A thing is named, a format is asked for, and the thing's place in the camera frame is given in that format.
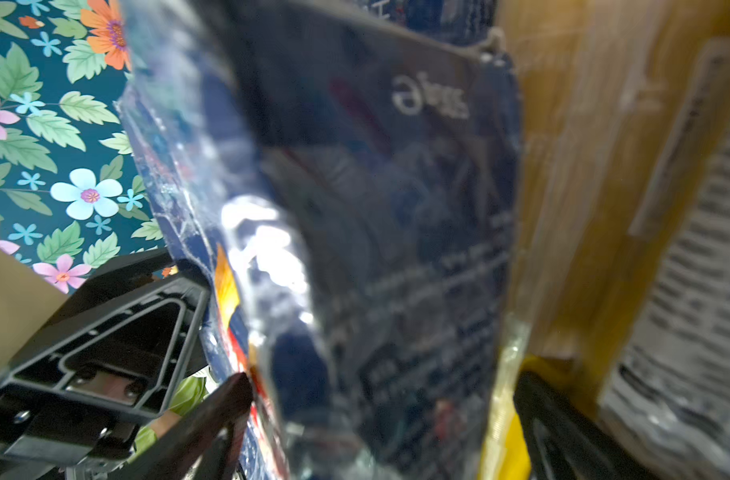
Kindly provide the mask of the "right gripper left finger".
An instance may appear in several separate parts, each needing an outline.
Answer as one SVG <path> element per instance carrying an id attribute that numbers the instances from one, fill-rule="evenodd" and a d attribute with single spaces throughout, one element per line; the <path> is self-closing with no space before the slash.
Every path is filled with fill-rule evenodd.
<path id="1" fill-rule="evenodd" d="M 231 479 L 241 470 L 240 452 L 254 393 L 249 377 L 229 377 L 203 403 L 111 479 Z"/>

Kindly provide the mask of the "blue Barilla pasta bag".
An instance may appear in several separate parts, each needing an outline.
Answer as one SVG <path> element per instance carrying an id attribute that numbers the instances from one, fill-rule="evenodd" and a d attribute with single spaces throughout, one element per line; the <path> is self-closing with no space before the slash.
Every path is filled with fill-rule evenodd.
<path id="1" fill-rule="evenodd" d="M 503 52 L 356 1 L 125 1 L 122 114 L 168 243 L 202 244 L 276 479 L 474 479 L 520 98 Z"/>

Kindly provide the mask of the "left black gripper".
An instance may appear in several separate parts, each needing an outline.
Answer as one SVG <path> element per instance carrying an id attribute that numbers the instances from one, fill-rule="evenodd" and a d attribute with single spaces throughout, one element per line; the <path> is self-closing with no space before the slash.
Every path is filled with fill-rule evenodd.
<path id="1" fill-rule="evenodd" d="M 0 479 L 104 479 L 206 361 L 211 298 L 166 251 L 102 265 L 0 372 Z"/>

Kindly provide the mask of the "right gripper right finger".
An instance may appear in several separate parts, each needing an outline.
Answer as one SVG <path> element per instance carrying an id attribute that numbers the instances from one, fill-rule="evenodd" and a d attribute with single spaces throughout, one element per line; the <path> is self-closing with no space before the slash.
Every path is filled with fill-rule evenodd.
<path id="1" fill-rule="evenodd" d="M 644 480 L 656 476 L 535 372 L 522 373 L 513 396 L 539 480 Z"/>

